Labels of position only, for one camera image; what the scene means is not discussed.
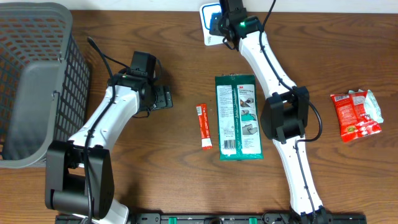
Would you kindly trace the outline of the light green wipes pack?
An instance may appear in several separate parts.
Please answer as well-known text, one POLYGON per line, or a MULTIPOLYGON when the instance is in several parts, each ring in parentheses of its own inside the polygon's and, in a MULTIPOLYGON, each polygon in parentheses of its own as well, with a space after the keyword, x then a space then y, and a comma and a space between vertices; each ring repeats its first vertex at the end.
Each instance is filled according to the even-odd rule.
POLYGON ((363 90, 353 91, 350 90, 348 93, 352 94, 354 105, 360 105, 364 107, 365 113, 374 121, 383 123, 381 109, 377 103, 377 100, 371 90, 366 91, 366 96, 354 96, 357 93, 362 93, 363 90))

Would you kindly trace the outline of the red snack bag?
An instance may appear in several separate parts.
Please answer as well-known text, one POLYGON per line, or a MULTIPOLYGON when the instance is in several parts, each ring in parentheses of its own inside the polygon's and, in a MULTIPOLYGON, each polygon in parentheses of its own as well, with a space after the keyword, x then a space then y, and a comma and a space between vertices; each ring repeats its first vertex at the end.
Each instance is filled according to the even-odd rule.
MULTIPOLYGON (((366 96, 366 91, 354 96, 366 96)), ((330 95, 336 110, 340 125, 340 136, 343 142, 369 135, 378 134, 382 131, 380 123, 372 120, 364 110, 363 106, 354 105, 352 94, 330 95)))

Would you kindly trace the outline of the dark green packet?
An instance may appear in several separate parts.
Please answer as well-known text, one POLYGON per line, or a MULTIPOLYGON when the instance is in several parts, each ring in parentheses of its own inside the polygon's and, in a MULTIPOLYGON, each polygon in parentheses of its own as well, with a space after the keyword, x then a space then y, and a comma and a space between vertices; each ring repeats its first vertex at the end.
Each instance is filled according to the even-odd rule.
POLYGON ((215 78, 220 159, 263 159, 254 75, 215 78))

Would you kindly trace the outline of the red packet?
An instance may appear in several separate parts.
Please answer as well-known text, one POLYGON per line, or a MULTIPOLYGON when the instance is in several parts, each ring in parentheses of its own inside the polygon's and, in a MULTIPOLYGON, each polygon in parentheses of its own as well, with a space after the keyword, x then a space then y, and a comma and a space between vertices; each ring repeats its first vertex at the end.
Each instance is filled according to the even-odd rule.
POLYGON ((207 106, 206 104, 199 104, 196 105, 196 109, 201 132, 201 147, 203 150, 212 149, 213 145, 210 138, 207 106))

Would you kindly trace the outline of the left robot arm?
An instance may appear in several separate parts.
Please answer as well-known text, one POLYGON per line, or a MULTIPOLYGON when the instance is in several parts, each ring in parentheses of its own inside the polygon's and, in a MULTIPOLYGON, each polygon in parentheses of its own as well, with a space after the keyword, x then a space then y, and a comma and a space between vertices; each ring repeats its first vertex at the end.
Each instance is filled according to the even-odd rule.
POLYGON ((111 151, 127 122, 148 106, 171 108, 169 86, 145 76, 115 74, 90 119, 47 149, 45 206, 92 223, 127 223, 129 209, 114 199, 111 151))

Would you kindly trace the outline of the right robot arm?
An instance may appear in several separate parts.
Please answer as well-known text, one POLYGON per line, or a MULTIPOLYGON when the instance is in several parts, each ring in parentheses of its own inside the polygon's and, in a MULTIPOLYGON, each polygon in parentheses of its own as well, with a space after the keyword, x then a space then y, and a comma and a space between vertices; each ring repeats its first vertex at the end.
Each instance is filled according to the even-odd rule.
POLYGON ((308 111, 314 109, 306 87, 284 72, 268 43, 263 23, 243 10, 215 12, 210 34, 221 36, 231 50, 248 61, 258 79, 265 105, 260 122, 278 150, 290 191, 290 223, 330 223, 331 215, 317 194, 305 152, 308 111))

